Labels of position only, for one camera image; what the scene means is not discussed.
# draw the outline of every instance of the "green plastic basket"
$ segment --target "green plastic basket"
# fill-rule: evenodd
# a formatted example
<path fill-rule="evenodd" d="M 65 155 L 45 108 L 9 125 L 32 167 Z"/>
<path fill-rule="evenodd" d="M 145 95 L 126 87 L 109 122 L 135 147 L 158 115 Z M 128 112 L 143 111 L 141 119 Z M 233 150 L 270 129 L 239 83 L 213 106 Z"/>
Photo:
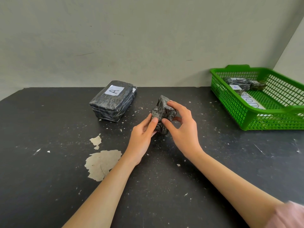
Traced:
<path fill-rule="evenodd" d="M 303 130 L 304 85 L 271 69 L 228 65 L 211 69 L 211 90 L 242 130 Z M 262 91 L 247 91 L 265 110 L 245 102 L 224 82 L 225 77 L 245 77 L 266 83 Z"/>

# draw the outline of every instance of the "white paper sign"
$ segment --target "white paper sign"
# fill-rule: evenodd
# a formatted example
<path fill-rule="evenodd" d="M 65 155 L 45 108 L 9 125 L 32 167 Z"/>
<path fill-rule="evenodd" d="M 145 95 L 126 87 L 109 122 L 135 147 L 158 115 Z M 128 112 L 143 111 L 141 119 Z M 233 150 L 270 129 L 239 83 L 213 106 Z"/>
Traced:
<path fill-rule="evenodd" d="M 105 94 L 112 95 L 112 96 L 118 96 L 123 91 L 123 89 L 124 89 L 124 87 L 111 85 L 106 90 Z"/>
<path fill-rule="evenodd" d="M 230 85 L 233 90 L 242 90 L 242 88 L 238 85 Z"/>
<path fill-rule="evenodd" d="M 257 100 L 255 100 L 251 95 L 247 92 L 242 92 L 241 98 L 248 103 L 248 105 L 257 108 L 257 109 L 265 109 Z"/>
<path fill-rule="evenodd" d="M 245 78 L 243 77 L 231 77 L 231 80 L 244 80 Z"/>

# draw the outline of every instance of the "sleeve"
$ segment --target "sleeve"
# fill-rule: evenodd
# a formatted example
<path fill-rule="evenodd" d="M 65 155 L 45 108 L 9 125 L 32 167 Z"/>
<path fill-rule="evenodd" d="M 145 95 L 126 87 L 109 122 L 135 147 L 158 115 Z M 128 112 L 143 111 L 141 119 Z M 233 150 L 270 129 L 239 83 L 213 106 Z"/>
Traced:
<path fill-rule="evenodd" d="M 293 202 L 278 206 L 266 228 L 304 228 L 304 206 Z"/>

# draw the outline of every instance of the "beige patch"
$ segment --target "beige patch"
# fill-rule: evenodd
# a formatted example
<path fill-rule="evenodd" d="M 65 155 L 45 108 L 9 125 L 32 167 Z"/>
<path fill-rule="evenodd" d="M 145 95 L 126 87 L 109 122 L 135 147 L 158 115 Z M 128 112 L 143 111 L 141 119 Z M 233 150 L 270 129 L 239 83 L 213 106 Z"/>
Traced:
<path fill-rule="evenodd" d="M 122 153 L 115 150 L 102 150 L 100 153 L 90 154 L 91 156 L 86 159 L 85 168 L 89 170 L 89 178 L 95 181 L 102 181 L 105 176 L 109 173 L 118 160 Z"/>
<path fill-rule="evenodd" d="M 101 143 L 101 138 L 99 137 L 99 135 L 96 138 L 90 139 L 90 141 L 93 143 L 93 145 L 95 145 L 94 149 L 99 149 L 99 144 Z"/>

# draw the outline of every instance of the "black table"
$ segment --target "black table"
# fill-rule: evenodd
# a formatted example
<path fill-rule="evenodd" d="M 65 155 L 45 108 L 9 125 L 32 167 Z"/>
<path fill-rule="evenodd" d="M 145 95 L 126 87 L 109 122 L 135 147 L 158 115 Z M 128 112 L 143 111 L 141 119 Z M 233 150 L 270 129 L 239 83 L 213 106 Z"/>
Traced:
<path fill-rule="evenodd" d="M 138 88 L 119 122 L 99 121 L 89 101 L 100 90 L 27 88 L 0 101 L 2 227 L 61 227 L 99 184 L 88 178 L 84 167 L 89 154 L 124 152 L 131 129 L 161 94 L 192 111 L 206 153 L 278 199 L 304 203 L 302 131 L 242 131 L 209 87 Z M 89 139 L 99 133 L 102 143 L 97 151 Z M 144 228 L 245 226 L 183 157 L 170 134 L 152 138 L 112 223 Z"/>

